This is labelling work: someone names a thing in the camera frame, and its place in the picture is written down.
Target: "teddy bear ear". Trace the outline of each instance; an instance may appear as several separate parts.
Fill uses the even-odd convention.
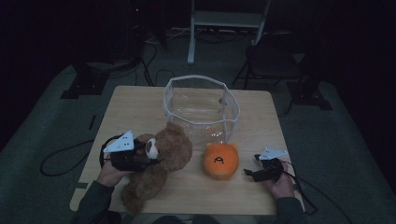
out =
[[[149,139],[151,139],[151,138],[153,138],[153,137],[155,137],[154,134],[151,134],[151,133],[143,133],[143,134],[140,134],[139,136],[137,136],[136,139],[137,139],[139,142],[145,142],[145,143],[147,143],[147,142],[149,141]]]
[[[171,121],[168,121],[166,123],[166,129],[174,131],[176,133],[183,133],[183,127]]]

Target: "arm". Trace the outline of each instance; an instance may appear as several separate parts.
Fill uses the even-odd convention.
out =
[[[282,163],[283,170],[288,171],[288,165]],[[276,199],[277,219],[275,224],[300,224],[306,223],[304,211],[300,201],[294,197],[291,177],[283,173],[277,182],[267,180],[264,186]]]
[[[79,203],[72,223],[97,223],[99,220],[101,223],[108,223],[106,213],[111,203],[114,187],[130,173],[117,170],[111,165],[111,161],[106,160],[97,180],[92,182]]]

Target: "sleeve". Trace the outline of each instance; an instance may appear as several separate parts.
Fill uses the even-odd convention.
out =
[[[114,187],[110,188],[93,181],[78,205],[78,210],[73,216],[72,223],[88,224],[96,223],[106,215],[111,203],[111,194]]]
[[[296,198],[280,198],[276,200],[277,219],[275,224],[305,224],[304,210]]]

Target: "teddy bear arm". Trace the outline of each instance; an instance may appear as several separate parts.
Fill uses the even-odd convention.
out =
[[[150,166],[144,172],[136,188],[136,196],[146,201],[154,198],[165,185],[167,173],[160,166]]]

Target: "dark background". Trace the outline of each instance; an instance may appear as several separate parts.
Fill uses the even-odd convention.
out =
[[[245,2],[197,1],[197,8],[255,11],[260,4]],[[190,1],[161,3],[164,29],[190,25]],[[124,49],[117,43],[125,42],[120,40],[127,38],[126,27],[136,23],[126,6],[126,1],[1,1],[0,148],[62,69],[75,61],[117,58]],[[265,31],[294,31],[309,40],[316,55],[311,76],[336,87],[394,191],[395,17],[395,3],[386,0],[275,0],[265,26]]]

